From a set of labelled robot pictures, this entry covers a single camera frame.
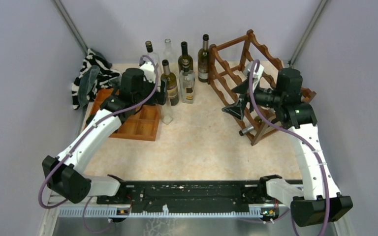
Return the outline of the slim clear glass bottle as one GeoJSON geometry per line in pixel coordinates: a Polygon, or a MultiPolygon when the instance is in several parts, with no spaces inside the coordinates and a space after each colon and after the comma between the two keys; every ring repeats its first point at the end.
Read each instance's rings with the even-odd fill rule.
{"type": "Polygon", "coordinates": [[[166,99],[166,103],[161,107],[161,121],[165,125],[169,125],[173,121],[173,111],[169,98],[166,99]]]}

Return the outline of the green wine bottle silver neck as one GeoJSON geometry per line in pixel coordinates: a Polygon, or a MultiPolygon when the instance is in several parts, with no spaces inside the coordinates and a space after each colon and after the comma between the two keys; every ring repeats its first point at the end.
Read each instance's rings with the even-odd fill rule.
{"type": "Polygon", "coordinates": [[[166,80],[167,95],[170,100],[171,106],[176,106],[179,103],[179,93],[176,75],[170,70],[169,61],[163,59],[162,62],[163,74],[162,79],[166,80]]]}

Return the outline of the brown wooden wine rack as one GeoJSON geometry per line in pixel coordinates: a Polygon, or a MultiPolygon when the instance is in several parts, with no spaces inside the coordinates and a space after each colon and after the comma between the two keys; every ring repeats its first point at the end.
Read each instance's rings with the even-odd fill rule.
{"type": "Polygon", "coordinates": [[[218,46],[213,44],[209,51],[208,84],[224,103],[222,111],[234,117],[241,127],[240,135],[247,136],[252,146],[281,128],[293,132],[316,128],[316,115],[310,105],[316,93],[303,87],[300,72],[285,68],[266,45],[257,41],[253,30],[218,46]],[[241,58],[237,66],[231,67],[220,51],[238,43],[244,44],[241,58]],[[253,65],[251,45],[276,68],[276,79],[260,63],[253,65]]]}

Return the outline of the olive wine bottle grey cap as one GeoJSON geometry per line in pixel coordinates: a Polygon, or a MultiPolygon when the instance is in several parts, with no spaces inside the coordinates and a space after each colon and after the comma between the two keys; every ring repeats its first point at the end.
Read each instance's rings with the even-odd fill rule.
{"type": "MultiPolygon", "coordinates": [[[[254,118],[254,121],[257,122],[258,124],[262,124],[263,123],[263,120],[259,117],[259,116],[256,116],[254,118]]],[[[253,125],[249,125],[247,126],[246,128],[242,129],[239,131],[239,135],[240,136],[245,136],[247,133],[251,132],[254,130],[254,127],[253,125]]]]}

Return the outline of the dark wine bottle black cap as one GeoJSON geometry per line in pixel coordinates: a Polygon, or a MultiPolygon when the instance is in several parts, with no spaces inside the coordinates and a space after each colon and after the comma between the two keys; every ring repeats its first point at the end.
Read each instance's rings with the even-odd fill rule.
{"type": "Polygon", "coordinates": [[[187,59],[189,62],[190,70],[193,70],[193,58],[188,54],[188,43],[186,41],[181,42],[182,54],[178,58],[179,73],[183,70],[183,60],[187,59]]]}

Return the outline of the clear square spirit bottle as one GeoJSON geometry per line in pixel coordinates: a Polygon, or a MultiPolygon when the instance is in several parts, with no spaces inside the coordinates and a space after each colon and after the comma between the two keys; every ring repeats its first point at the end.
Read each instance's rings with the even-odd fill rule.
{"type": "Polygon", "coordinates": [[[151,41],[146,41],[145,42],[146,50],[147,50],[147,55],[156,63],[160,63],[159,55],[156,51],[153,49],[153,45],[151,41]]]}

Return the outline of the dark green wine bottle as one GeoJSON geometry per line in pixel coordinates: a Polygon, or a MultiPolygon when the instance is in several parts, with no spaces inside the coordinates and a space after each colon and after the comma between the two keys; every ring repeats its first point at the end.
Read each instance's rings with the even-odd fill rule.
{"type": "Polygon", "coordinates": [[[209,73],[209,35],[204,34],[202,42],[202,47],[198,51],[198,79],[202,83],[206,83],[208,81],[208,73],[209,73]]]}

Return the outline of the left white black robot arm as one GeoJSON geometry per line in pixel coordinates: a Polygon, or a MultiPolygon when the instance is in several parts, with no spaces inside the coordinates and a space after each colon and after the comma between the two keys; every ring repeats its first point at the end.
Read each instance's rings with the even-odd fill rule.
{"type": "Polygon", "coordinates": [[[123,203],[128,190],[121,186],[118,177],[87,176],[84,171],[107,138],[142,105],[163,105],[165,99],[156,66],[128,68],[122,74],[120,86],[100,104],[74,142],[56,157],[47,156],[43,160],[45,185],[74,204],[91,196],[109,196],[115,203],[123,203]]]}

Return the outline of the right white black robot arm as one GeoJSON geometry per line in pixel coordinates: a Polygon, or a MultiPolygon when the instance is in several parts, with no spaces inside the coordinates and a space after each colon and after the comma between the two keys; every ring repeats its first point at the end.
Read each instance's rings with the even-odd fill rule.
{"type": "Polygon", "coordinates": [[[312,106],[302,100],[303,78],[300,72],[284,68],[278,72],[274,88],[261,88],[260,65],[245,69],[246,80],[233,89],[238,100],[223,108],[237,119],[245,109],[258,112],[260,107],[274,110],[280,125],[277,129],[291,136],[303,187],[297,188],[279,176],[263,177],[258,198],[269,203],[273,199],[286,205],[299,227],[335,222],[353,206],[350,196],[343,195],[332,179],[319,143],[317,119],[312,106]]]}

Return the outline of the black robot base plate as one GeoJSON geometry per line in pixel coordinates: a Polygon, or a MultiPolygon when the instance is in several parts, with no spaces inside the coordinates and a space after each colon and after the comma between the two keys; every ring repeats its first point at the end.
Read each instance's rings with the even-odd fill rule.
{"type": "Polygon", "coordinates": [[[131,204],[131,212],[247,212],[260,207],[263,217],[277,218],[282,204],[266,197],[259,180],[128,181],[115,196],[99,196],[100,205],[131,204]]]}

